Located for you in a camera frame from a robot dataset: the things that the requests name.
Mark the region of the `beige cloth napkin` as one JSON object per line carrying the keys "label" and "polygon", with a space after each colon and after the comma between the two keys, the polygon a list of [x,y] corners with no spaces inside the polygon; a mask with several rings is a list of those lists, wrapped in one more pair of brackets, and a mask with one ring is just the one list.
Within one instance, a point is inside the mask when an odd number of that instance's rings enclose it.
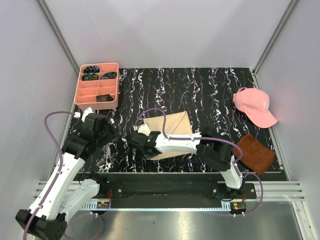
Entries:
{"label": "beige cloth napkin", "polygon": [[[143,123],[147,124],[151,131],[158,131],[158,132],[163,131],[163,121],[164,121],[163,115],[143,119]],[[193,130],[191,127],[191,123],[190,123],[189,115],[187,111],[166,115],[164,132],[166,134],[173,134],[173,135],[192,134]],[[166,158],[173,158],[176,156],[187,155],[190,153],[191,152],[171,151],[168,153],[161,153],[157,156],[152,157],[150,160],[156,161],[156,160],[161,160]]]}

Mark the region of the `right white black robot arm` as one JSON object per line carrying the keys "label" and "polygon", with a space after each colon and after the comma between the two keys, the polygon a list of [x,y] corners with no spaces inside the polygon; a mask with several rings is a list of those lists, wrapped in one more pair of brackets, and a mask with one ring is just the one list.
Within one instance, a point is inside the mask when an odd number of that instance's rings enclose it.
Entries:
{"label": "right white black robot arm", "polygon": [[151,131],[147,124],[134,127],[128,144],[140,150],[147,160],[172,158],[174,155],[197,155],[207,167],[220,172],[228,195],[239,198],[245,192],[243,175],[237,166],[242,150],[233,142],[214,136],[212,130],[189,134]]}

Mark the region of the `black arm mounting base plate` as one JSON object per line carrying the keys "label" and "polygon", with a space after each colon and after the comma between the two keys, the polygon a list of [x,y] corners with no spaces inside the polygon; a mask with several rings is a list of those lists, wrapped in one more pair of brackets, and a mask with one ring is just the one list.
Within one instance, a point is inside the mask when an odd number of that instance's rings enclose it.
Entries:
{"label": "black arm mounting base plate", "polygon": [[253,183],[239,190],[227,187],[221,174],[214,173],[104,173],[106,193],[94,199],[111,198],[116,210],[203,210],[221,208],[222,200],[256,200]]}

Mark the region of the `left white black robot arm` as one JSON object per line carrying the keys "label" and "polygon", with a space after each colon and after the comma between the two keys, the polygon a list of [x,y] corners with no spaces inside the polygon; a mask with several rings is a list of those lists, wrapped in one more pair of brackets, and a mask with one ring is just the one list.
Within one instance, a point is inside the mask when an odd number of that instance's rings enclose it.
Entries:
{"label": "left white black robot arm", "polygon": [[108,179],[96,172],[86,175],[83,182],[68,197],[65,196],[78,171],[97,148],[111,142],[117,130],[103,114],[91,107],[76,112],[82,128],[69,135],[63,146],[56,144],[59,160],[46,185],[28,209],[20,209],[15,219],[24,230],[23,239],[32,235],[41,240],[59,240],[68,223],[90,199],[111,196]]}

